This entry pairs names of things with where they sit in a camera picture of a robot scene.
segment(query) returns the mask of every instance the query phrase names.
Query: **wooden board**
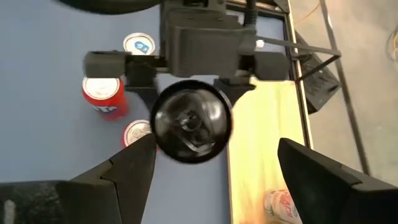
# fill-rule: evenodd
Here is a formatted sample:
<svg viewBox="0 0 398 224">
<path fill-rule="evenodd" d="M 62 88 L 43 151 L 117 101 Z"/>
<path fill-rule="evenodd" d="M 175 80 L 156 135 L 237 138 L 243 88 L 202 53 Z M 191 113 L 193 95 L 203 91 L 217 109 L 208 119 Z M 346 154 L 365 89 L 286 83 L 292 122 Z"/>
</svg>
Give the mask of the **wooden board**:
<svg viewBox="0 0 398 224">
<path fill-rule="evenodd" d="M 277 158 L 280 138 L 304 144 L 296 85 L 292 81 L 253 81 L 256 89 L 233 108 L 234 129 L 228 148 L 232 223 L 270 223 L 264 194 L 286 189 Z"/>
</svg>

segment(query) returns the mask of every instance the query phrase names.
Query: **can top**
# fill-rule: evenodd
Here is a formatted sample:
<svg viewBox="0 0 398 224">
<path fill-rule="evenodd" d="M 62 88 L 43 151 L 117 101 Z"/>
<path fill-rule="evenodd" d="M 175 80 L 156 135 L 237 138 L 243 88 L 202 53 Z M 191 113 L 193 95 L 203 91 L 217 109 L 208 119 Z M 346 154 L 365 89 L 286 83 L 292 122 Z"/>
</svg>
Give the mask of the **can top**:
<svg viewBox="0 0 398 224">
<path fill-rule="evenodd" d="M 87 78 L 83 79 L 83 91 L 96 100 L 107 100 L 114 96 L 120 87 L 118 78 Z"/>
<path fill-rule="evenodd" d="M 137 141 L 139 138 L 150 133 L 150 124 L 147 120 L 137 120 L 133 121 L 124 130 L 123 141 L 124 145 L 128 146 L 133 142 Z"/>
<path fill-rule="evenodd" d="M 124 38 L 123 48 L 133 55 L 150 55 L 155 50 L 155 41 L 143 33 L 133 33 Z"/>
</svg>

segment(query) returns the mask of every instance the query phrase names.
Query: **can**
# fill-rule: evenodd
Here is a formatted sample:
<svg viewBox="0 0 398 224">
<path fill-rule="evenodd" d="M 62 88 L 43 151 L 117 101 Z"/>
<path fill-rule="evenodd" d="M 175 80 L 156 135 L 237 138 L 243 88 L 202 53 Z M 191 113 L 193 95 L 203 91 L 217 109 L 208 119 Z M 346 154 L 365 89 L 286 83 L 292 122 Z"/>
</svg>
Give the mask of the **can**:
<svg viewBox="0 0 398 224">
<path fill-rule="evenodd" d="M 124 85 L 120 78 L 84 78 L 83 96 L 98 114 L 115 121 L 129 112 Z"/>
<path fill-rule="evenodd" d="M 302 224 L 299 212 L 288 190 L 270 190 L 264 199 L 264 208 L 268 214 L 292 224 Z"/>
<path fill-rule="evenodd" d="M 151 55 L 155 50 L 155 41 L 150 35 L 133 33 L 124 38 L 123 48 L 133 55 Z"/>
<path fill-rule="evenodd" d="M 122 147 L 125 148 L 141 137 L 150 133 L 150 124 L 147 120 L 137 120 L 130 123 L 123 132 Z"/>
</svg>

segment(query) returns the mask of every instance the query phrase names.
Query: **red soda can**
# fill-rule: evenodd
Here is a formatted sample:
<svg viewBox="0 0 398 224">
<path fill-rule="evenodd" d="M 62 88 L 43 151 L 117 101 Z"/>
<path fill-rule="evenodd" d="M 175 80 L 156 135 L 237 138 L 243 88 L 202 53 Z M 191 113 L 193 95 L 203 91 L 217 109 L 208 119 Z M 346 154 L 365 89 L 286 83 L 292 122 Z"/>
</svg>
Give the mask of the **red soda can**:
<svg viewBox="0 0 398 224">
<path fill-rule="evenodd" d="M 150 124 L 147 120 L 137 120 L 131 122 L 123 131 L 122 147 L 128 147 L 141 137 L 150 133 Z"/>
<path fill-rule="evenodd" d="M 84 78 L 83 96 L 106 121 L 115 121 L 129 112 L 120 78 Z"/>
</svg>

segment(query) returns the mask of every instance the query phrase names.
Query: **table surface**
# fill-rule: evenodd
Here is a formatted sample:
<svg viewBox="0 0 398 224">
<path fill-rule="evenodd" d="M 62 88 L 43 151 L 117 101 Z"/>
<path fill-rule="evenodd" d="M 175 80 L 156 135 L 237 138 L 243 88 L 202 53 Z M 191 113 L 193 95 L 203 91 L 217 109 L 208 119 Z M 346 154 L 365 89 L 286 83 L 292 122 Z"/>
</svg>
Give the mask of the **table surface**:
<svg viewBox="0 0 398 224">
<path fill-rule="evenodd" d="M 126 93 L 129 115 L 103 121 L 81 95 L 82 59 L 90 50 L 122 50 L 133 32 L 151 35 L 159 46 L 158 7 L 100 16 L 52 1 L 5 0 L 0 29 L 0 182 L 71 179 L 121 150 L 122 131 L 131 121 L 148 119 L 143 102 Z M 283 39 L 277 19 L 260 18 L 257 29 Z M 284 51 L 273 45 L 262 50 Z M 177 80 L 159 75 L 160 91 Z M 195 166 L 159 152 L 142 222 L 231 223 L 228 191 L 226 151 Z"/>
</svg>

